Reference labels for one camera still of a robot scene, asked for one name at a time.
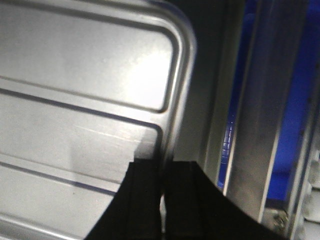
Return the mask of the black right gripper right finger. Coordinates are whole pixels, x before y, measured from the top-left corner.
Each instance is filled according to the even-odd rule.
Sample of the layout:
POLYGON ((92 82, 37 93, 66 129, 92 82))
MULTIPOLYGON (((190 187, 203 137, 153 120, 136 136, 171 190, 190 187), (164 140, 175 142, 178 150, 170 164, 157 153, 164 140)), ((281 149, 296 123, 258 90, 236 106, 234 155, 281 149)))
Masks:
POLYGON ((240 210, 195 161, 174 161, 164 177, 168 240, 281 240, 240 210))

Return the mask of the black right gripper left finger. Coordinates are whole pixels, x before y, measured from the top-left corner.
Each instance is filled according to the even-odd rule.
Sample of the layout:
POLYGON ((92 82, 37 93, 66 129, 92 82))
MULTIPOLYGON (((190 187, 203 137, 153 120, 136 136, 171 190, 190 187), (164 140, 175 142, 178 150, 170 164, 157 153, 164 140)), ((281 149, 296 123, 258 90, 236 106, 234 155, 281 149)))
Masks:
POLYGON ((117 193, 86 239, 161 239, 160 200, 157 163, 146 159, 130 162, 117 193))

